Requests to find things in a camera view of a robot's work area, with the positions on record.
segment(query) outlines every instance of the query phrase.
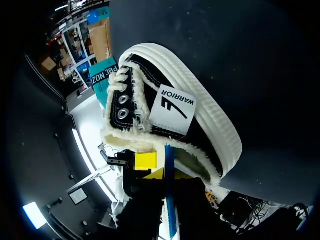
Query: storage shelf unit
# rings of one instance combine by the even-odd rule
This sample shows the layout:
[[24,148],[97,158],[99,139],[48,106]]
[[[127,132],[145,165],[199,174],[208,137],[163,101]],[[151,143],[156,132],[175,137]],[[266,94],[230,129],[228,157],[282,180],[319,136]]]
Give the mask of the storage shelf unit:
[[[77,35],[76,42],[79,43],[77,47],[74,47],[76,42],[70,38],[70,32],[75,32]],[[62,39],[73,63],[70,70],[75,71],[78,77],[78,81],[74,83],[82,82],[85,90],[91,87],[88,68],[94,64],[96,57],[95,54],[90,54],[86,49],[86,41],[88,38],[87,18],[73,22],[72,25],[62,30]]]

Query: white rubber sole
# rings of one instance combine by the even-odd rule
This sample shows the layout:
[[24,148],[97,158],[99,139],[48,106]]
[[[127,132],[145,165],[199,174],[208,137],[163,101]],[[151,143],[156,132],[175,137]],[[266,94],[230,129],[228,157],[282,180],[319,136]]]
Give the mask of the white rubber sole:
[[195,118],[210,139],[221,161],[223,178],[236,165],[243,148],[239,134],[228,116],[196,76],[170,50],[154,43],[135,45],[120,57],[120,68],[131,54],[138,55],[155,65],[175,89],[197,98]]

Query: metal rack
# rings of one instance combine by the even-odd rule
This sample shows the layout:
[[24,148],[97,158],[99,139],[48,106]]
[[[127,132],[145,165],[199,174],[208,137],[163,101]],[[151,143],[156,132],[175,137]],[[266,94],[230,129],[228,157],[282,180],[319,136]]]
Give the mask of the metal rack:
[[[65,47],[66,47],[66,49],[68,51],[68,54],[72,59],[73,66],[71,66],[70,70],[71,71],[75,71],[77,76],[78,76],[78,79],[79,79],[79,81],[76,81],[75,83],[82,82],[84,88],[87,90],[87,89],[89,89],[89,87],[88,87],[86,81],[84,80],[84,78],[82,77],[81,73],[79,72],[78,67],[83,65],[83,64],[85,64],[85,63],[88,63],[89,66],[91,67],[92,66],[91,60],[94,59],[96,56],[94,54],[89,55],[87,50],[86,50],[86,45],[85,45],[85,42],[84,42],[84,38],[83,38],[82,31],[81,31],[81,27],[80,27],[80,24],[85,23],[86,21],[87,21],[87,18],[84,18],[84,19],[82,19],[80,21],[77,21],[77,22],[73,23],[71,26],[68,26],[66,29],[64,29],[62,31],[62,39],[63,39],[64,45],[65,45]],[[65,34],[68,34],[68,32],[70,30],[72,30],[72,29],[77,29],[77,33],[78,33],[79,40],[81,42],[81,47],[82,47],[81,50],[83,50],[84,55],[85,55],[85,59],[83,59],[83,60],[81,60],[79,62],[77,62],[75,60],[75,57],[74,57],[74,54],[73,54],[73,50],[71,50],[71,46],[69,46],[69,42],[67,41],[66,36],[65,36]]]

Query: black canvas sneaker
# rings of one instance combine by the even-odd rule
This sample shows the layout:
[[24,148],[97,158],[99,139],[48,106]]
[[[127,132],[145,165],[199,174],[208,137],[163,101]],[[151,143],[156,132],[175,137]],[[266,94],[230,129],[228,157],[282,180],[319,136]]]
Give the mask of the black canvas sneaker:
[[[168,49],[153,43],[131,47],[120,57],[119,71],[110,75],[109,83],[102,131],[106,143],[138,152],[157,151],[158,163],[164,159],[164,146],[170,145],[175,148],[177,169],[201,177],[212,186],[217,186],[236,165],[242,143],[234,125],[200,81]],[[161,85],[196,98],[195,114],[186,135],[150,120]],[[178,94],[166,97],[192,104]],[[170,102],[163,102],[162,107],[181,113],[172,121],[176,125],[187,118]]]

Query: sticker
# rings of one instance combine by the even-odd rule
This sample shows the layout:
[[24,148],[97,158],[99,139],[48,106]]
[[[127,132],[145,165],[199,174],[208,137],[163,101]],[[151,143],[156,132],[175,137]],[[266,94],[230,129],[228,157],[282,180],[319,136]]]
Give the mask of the sticker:
[[150,114],[150,122],[159,128],[187,135],[194,118],[197,99],[183,91],[161,85]]

